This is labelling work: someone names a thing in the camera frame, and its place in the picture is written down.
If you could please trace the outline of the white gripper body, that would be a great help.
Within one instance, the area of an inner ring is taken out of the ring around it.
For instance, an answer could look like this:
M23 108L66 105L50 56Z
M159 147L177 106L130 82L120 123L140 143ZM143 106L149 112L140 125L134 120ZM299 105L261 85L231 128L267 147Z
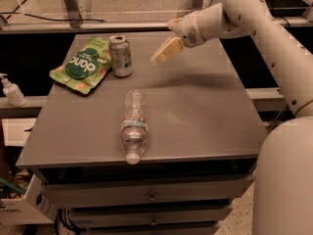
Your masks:
M183 18L170 20L167 26L177 37L183 40L184 45L188 48L203 45L205 42L200 33L198 11L188 14Z

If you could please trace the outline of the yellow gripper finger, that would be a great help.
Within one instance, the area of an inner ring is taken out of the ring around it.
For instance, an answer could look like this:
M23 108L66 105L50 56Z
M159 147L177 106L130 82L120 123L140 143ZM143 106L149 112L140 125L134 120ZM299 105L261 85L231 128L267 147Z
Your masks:
M160 45L160 47L151 56L150 61L153 65L158 65L168 60L168 58L163 53L163 51L170 41L171 41L171 37L166 38L165 41Z
M164 48L163 53L166 57L171 59L172 57L180 54L184 49L184 42L179 37L171 37L171 41L169 44Z

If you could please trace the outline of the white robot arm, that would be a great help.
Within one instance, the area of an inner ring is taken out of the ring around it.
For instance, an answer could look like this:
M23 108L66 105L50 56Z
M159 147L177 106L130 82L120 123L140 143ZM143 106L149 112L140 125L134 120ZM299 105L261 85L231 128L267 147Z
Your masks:
M268 134L256 166L252 235L313 235L313 56L271 15L265 0L223 0L167 23L161 64L214 38L249 35L294 119Z

